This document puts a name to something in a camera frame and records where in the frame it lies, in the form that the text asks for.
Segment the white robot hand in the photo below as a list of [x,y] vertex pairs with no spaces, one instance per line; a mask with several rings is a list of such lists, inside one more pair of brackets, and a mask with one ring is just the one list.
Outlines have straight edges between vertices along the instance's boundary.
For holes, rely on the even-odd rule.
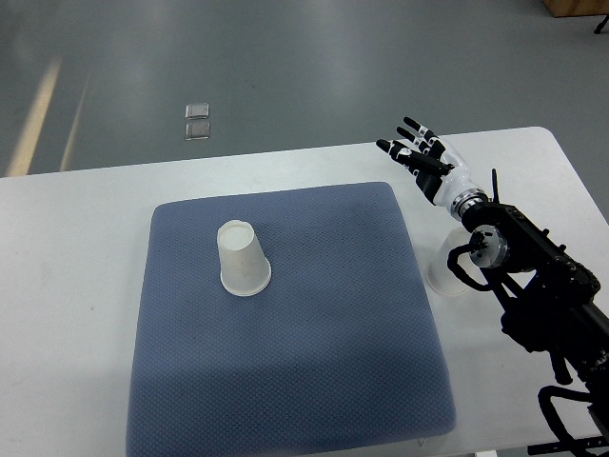
[[415,119],[405,116],[406,127],[396,127],[396,132],[420,153],[400,142],[378,139],[376,146],[390,158],[404,166],[417,169],[415,183],[425,198],[437,207],[444,207],[450,214],[464,214],[472,206],[486,202],[487,195],[471,181],[471,172],[461,155],[451,146],[435,159],[427,155],[441,145],[439,137]]

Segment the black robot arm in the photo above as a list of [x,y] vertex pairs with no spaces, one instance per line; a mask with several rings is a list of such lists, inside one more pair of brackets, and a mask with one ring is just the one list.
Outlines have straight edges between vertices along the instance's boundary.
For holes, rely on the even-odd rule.
[[556,245],[548,229],[474,184],[457,151],[431,129],[405,117],[396,131],[400,139],[379,139],[377,147],[469,234],[449,251],[448,269],[470,288],[496,296],[504,334],[529,352],[549,354],[557,382],[540,389],[541,413],[562,448],[588,455],[590,445],[567,431],[553,401],[586,404],[601,436],[608,435],[608,318],[594,303],[599,280]]

